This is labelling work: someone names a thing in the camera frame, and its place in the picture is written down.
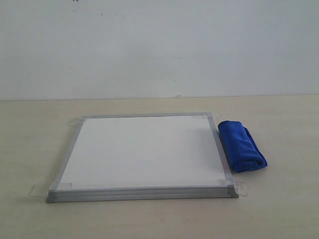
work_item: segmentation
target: table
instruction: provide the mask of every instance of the table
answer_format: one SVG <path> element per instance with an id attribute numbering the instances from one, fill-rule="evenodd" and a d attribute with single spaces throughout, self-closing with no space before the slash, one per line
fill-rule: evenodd
<path id="1" fill-rule="evenodd" d="M 234 175 L 247 197 L 45 203 L 77 117 L 176 112 L 249 128 L 269 166 Z M 318 134 L 319 95 L 0 102 L 0 238 L 317 238 Z"/>

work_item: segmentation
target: whiteboard frame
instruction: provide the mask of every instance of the whiteboard frame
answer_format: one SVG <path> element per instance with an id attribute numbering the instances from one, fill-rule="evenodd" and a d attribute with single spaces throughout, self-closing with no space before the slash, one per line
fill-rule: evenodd
<path id="1" fill-rule="evenodd" d="M 71 156 L 82 125 L 87 119 L 132 118 L 132 117 L 169 117 L 169 116 L 205 116 L 209 121 L 220 160 L 225 173 L 225 183 L 211 186 L 169 186 L 169 187 L 128 187 L 105 189 L 70 189 L 57 190 L 68 160 Z M 215 126 L 212 113 L 167 113 L 167 114 L 133 114 L 133 115 L 96 115 L 82 116 L 76 126 L 72 141 L 67 149 L 55 180 L 48 191 L 46 203 L 140 200 L 140 199 L 179 199 L 179 198 L 238 198 L 235 183 L 227 158 Z"/>

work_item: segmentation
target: cloth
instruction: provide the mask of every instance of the cloth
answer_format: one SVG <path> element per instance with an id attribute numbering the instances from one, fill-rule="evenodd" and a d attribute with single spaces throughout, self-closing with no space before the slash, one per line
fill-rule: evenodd
<path id="1" fill-rule="evenodd" d="M 265 157 L 241 122 L 224 121 L 218 129 L 232 170 L 240 173 L 267 167 Z"/>

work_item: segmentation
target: folded blue towel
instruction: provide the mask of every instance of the folded blue towel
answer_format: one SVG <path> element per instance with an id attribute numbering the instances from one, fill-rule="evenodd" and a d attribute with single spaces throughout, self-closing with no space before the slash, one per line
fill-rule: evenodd
<path id="1" fill-rule="evenodd" d="M 241 122 L 224 121 L 218 125 L 218 129 L 232 170 L 240 173 L 268 165 L 248 129 Z"/>

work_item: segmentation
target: white wall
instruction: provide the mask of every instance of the white wall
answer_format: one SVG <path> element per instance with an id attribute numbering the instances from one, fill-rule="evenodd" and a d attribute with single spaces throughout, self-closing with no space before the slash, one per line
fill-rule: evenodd
<path id="1" fill-rule="evenodd" d="M 0 0 L 0 99 L 319 93 L 318 0 Z"/>

